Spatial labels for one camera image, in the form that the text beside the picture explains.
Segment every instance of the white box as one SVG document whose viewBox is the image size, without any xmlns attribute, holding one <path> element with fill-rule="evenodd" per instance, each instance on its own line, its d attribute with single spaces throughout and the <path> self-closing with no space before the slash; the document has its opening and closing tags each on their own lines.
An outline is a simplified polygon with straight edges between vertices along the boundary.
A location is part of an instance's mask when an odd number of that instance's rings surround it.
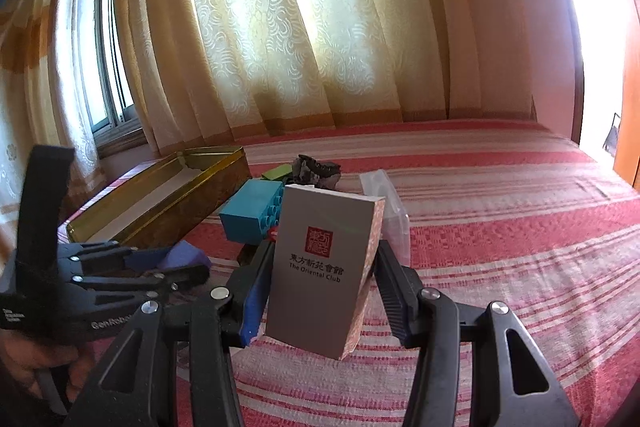
<svg viewBox="0 0 640 427">
<path fill-rule="evenodd" d="M 360 338 L 384 198 L 287 185 L 266 334 L 340 360 Z"/>
</svg>

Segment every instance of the red striped tablecloth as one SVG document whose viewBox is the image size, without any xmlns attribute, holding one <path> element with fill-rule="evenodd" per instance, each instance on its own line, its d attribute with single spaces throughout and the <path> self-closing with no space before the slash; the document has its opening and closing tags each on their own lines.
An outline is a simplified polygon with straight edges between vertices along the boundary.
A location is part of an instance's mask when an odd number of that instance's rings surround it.
<svg viewBox="0 0 640 427">
<path fill-rule="evenodd" d="M 299 153 L 337 161 L 338 188 L 353 192 L 359 172 L 386 169 L 410 214 L 422 281 L 463 303 L 507 302 L 584 427 L 605 425 L 638 379 L 640 195 L 572 142 L 534 123 L 443 121 L 306 132 L 245 151 L 255 176 Z M 212 258 L 218 281 L 237 266 L 239 245 L 215 213 L 185 239 Z M 263 335 L 233 355 L 248 427 L 401 425 L 416 360 L 391 336 L 375 287 L 361 340 L 341 362 Z M 187 427 L 185 353 L 178 374 Z M 468 423 L 470 381 L 465 345 L 456 425 Z"/>
</svg>

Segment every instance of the crumpled dark object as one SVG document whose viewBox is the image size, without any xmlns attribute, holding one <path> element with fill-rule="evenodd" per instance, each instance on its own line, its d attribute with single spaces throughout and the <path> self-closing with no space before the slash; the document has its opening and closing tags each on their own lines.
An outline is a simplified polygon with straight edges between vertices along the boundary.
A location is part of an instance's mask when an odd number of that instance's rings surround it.
<svg viewBox="0 0 640 427">
<path fill-rule="evenodd" d="M 291 163 L 292 173 L 285 184 L 313 185 L 316 188 L 335 190 L 340 180 L 340 166 L 334 162 L 319 162 L 304 154 Z"/>
</svg>

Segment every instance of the clear plastic container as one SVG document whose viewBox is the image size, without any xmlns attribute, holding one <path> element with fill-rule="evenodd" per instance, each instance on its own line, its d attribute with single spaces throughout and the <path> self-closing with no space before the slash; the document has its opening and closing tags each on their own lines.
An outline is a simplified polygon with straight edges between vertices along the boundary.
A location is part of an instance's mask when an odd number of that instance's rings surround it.
<svg viewBox="0 0 640 427">
<path fill-rule="evenodd" d="M 362 191 L 366 196 L 384 196 L 385 214 L 382 220 L 382 238 L 386 239 L 404 266 L 411 264 L 411 233 L 406 212 L 394 184 L 382 169 L 360 175 Z"/>
</svg>

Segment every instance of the human hand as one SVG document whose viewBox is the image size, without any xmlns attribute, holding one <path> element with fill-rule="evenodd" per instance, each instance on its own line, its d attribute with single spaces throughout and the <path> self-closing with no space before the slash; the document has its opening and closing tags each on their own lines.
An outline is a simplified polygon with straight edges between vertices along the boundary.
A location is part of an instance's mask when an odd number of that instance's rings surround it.
<svg viewBox="0 0 640 427">
<path fill-rule="evenodd" d="M 0 330 L 0 360 L 14 380 L 38 398 L 42 398 L 42 391 L 36 381 L 36 370 L 69 365 L 66 396 L 70 402 L 76 400 L 95 365 L 94 352 L 88 344 L 44 346 L 18 331 L 6 330 Z"/>
</svg>

